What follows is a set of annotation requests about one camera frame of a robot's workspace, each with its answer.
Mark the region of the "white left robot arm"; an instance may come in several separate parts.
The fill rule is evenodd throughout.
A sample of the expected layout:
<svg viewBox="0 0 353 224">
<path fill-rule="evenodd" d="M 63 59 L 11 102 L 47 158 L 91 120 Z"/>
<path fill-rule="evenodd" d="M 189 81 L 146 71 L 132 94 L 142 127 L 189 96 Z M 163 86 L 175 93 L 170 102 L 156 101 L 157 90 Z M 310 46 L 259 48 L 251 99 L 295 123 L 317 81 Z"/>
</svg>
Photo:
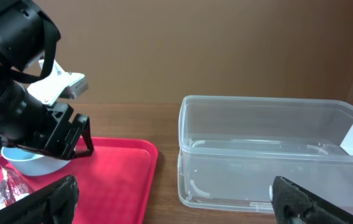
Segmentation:
<svg viewBox="0 0 353 224">
<path fill-rule="evenodd" d="M 89 118 L 66 102 L 86 91 L 88 82 L 56 62 L 60 38 L 33 1 L 0 1 L 0 150 L 61 160 L 92 155 Z"/>
</svg>

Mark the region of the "light blue bowl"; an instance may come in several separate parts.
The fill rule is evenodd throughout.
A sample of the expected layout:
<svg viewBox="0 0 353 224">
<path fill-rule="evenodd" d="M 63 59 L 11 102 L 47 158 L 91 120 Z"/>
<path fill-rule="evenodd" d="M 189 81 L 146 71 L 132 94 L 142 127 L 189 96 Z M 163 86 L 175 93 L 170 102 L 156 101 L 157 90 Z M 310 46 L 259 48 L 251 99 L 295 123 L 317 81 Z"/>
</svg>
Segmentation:
<svg viewBox="0 0 353 224">
<path fill-rule="evenodd" d="M 70 161 L 34 154 L 16 147 L 3 147 L 1 155 L 15 169 L 26 176 L 41 176 L 54 173 Z"/>
</svg>

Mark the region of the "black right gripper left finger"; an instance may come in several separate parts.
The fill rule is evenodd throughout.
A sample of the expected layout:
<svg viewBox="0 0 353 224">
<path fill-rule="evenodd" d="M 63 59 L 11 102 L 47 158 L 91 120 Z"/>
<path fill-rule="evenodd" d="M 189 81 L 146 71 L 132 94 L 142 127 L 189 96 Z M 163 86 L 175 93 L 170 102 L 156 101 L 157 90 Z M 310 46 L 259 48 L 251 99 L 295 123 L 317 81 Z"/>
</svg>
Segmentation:
<svg viewBox="0 0 353 224">
<path fill-rule="evenodd" d="M 71 224 L 79 193 L 76 177 L 66 175 L 0 209 L 0 224 Z"/>
</svg>

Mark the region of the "red foil wrapper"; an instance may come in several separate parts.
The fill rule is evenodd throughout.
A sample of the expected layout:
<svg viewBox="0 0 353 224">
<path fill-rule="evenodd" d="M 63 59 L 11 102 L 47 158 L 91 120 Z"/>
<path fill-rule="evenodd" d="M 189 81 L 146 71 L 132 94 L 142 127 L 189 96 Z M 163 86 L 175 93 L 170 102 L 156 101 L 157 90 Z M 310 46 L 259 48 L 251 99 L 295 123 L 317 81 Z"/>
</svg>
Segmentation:
<svg viewBox="0 0 353 224">
<path fill-rule="evenodd" d="M 2 181 L 0 182 L 0 196 L 6 206 L 9 206 L 34 191 L 31 186 L 10 167 L 1 167 Z"/>
</svg>

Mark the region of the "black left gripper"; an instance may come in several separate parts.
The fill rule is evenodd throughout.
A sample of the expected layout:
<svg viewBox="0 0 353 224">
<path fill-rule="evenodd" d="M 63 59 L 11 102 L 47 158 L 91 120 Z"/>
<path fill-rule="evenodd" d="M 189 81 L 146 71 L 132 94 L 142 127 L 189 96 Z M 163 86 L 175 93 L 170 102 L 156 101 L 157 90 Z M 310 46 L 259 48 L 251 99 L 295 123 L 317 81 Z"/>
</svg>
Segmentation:
<svg viewBox="0 0 353 224">
<path fill-rule="evenodd" d="M 89 157 L 94 152 L 89 117 L 77 114 L 70 121 L 73 112 L 67 103 L 55 103 L 49 108 L 28 104 L 0 123 L 0 135 L 7 139 L 8 147 L 56 159 Z M 86 144 L 85 151 L 75 149 L 80 138 Z"/>
</svg>

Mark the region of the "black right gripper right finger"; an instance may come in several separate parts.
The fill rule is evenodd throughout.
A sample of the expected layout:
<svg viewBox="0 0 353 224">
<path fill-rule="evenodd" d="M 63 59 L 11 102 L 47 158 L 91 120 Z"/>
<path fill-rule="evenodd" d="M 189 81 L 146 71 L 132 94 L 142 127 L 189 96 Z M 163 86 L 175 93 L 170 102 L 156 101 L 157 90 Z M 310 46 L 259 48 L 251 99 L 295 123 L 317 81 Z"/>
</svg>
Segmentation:
<svg viewBox="0 0 353 224">
<path fill-rule="evenodd" d="M 278 224 L 353 224 L 353 215 L 282 176 L 269 196 Z"/>
</svg>

